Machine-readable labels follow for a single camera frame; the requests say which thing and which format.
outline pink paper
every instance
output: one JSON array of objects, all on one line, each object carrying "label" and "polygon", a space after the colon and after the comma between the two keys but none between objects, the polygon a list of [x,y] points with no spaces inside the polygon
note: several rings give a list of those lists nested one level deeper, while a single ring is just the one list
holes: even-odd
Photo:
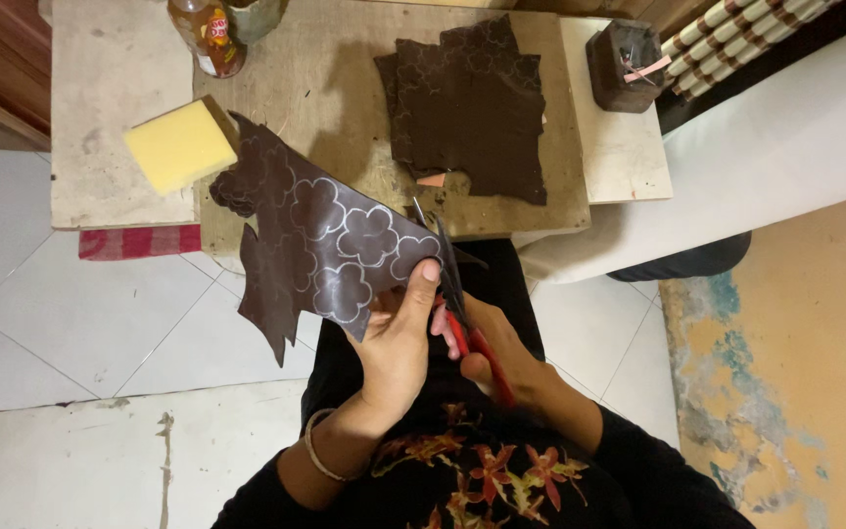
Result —
[{"label": "pink paper", "polygon": [[639,79],[639,75],[641,75],[641,77],[644,77],[644,76],[648,75],[649,73],[652,73],[655,70],[659,70],[661,68],[664,68],[665,66],[667,66],[669,64],[671,64],[671,56],[665,55],[665,56],[661,57],[661,59],[659,59],[658,62],[652,64],[652,66],[640,69],[638,71],[638,73],[627,73],[625,75],[625,82],[630,83],[630,82],[634,81],[635,79]]},{"label": "pink paper", "polygon": [[446,181],[446,174],[435,174],[432,176],[424,176],[423,178],[417,180],[417,184],[420,186],[433,186],[433,187],[442,187],[443,183]]}]

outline black floral shirt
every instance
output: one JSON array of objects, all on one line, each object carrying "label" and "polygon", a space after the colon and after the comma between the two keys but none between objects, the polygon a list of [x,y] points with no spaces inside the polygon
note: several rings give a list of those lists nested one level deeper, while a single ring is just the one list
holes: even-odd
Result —
[{"label": "black floral shirt", "polygon": [[421,393],[328,511],[289,497],[277,455],[214,527],[752,527],[675,449],[607,409],[590,457],[471,384],[445,389]]}]

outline red cloth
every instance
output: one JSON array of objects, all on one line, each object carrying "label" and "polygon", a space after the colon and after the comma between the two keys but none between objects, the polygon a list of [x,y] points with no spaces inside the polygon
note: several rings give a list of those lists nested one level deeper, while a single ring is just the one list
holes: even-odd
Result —
[{"label": "red cloth", "polygon": [[80,233],[77,256],[85,261],[124,261],[201,250],[201,225],[89,230]]}]

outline bracelet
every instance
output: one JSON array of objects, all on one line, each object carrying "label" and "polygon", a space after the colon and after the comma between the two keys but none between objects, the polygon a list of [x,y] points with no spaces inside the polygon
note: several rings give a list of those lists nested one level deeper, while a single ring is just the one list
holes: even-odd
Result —
[{"label": "bracelet", "polygon": [[332,471],[325,468],[325,465],[319,461],[319,457],[315,454],[315,448],[312,447],[312,427],[315,426],[316,420],[320,417],[324,417],[326,415],[331,414],[335,411],[334,408],[326,408],[320,409],[312,414],[312,417],[309,418],[308,424],[305,425],[305,449],[308,450],[308,456],[312,458],[312,463],[315,465],[315,468],[319,469],[323,475],[327,475],[328,477],[334,479],[335,481],[340,481],[341,483],[348,483],[349,481],[354,481],[358,479],[357,477],[341,477],[333,473]]}]

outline leather piece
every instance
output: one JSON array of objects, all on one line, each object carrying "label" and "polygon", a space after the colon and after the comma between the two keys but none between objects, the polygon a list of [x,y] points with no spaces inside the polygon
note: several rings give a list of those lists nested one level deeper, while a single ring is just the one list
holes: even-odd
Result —
[{"label": "leather piece", "polygon": [[[440,44],[397,40],[397,56],[395,160],[465,170],[473,196],[547,203],[538,156],[541,58],[520,54],[508,15],[443,31]],[[393,59],[380,58],[387,91],[380,66]]]},{"label": "leather piece", "polygon": [[[394,160],[400,161],[398,158],[399,152],[409,152],[407,147],[409,138],[397,140],[399,146],[395,147],[393,120],[394,113],[397,112],[397,54],[376,56],[374,57],[374,64],[377,65],[377,71],[381,75],[383,96],[384,100],[387,102],[387,115],[391,120],[390,156]],[[444,168],[417,169],[406,162],[402,162],[401,165],[406,168],[407,172],[414,178],[414,180],[446,173]]]},{"label": "leather piece", "polygon": [[426,257],[444,262],[433,234],[338,182],[264,125],[235,113],[239,163],[218,175],[211,198],[240,216],[246,288],[238,313],[256,325],[283,365],[301,311],[326,317],[359,342],[375,294],[406,286]]}]

